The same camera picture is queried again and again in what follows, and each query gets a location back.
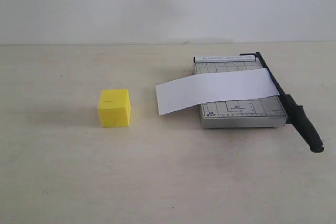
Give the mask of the grey paper cutter base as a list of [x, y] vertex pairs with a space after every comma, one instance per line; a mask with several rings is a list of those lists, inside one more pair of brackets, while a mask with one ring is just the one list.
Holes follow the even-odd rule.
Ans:
[[[194, 57], [194, 73], [216, 73], [260, 69], [263, 64], [252, 54]], [[199, 105], [202, 128], [281, 127], [287, 114], [277, 96]]]

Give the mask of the yellow cube block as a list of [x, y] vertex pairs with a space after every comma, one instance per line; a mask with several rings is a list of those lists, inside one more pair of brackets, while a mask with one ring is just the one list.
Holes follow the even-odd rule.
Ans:
[[128, 89], [102, 90], [98, 102], [98, 117], [102, 127], [130, 125], [131, 102]]

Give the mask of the white paper sheet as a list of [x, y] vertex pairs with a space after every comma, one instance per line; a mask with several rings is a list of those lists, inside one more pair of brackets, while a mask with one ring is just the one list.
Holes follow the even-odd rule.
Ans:
[[202, 103], [279, 95], [266, 68], [195, 74], [159, 84], [155, 88], [159, 115]]

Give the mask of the black cutter blade arm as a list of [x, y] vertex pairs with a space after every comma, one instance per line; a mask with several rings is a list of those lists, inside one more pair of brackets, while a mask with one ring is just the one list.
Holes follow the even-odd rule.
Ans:
[[296, 104], [292, 96], [284, 92], [284, 90], [272, 74], [271, 70], [269, 69], [268, 65], [266, 64], [265, 60], [263, 59], [261, 53], [245, 53], [240, 54], [240, 56], [255, 56], [259, 59], [261, 65], [268, 70], [268, 73], [279, 92], [279, 100], [288, 116], [286, 123], [293, 125], [293, 127], [309, 145], [310, 150], [313, 153], [322, 153], [324, 151], [324, 144], [322, 142], [322, 139], [318, 134], [316, 128], [306, 116], [303, 106]]

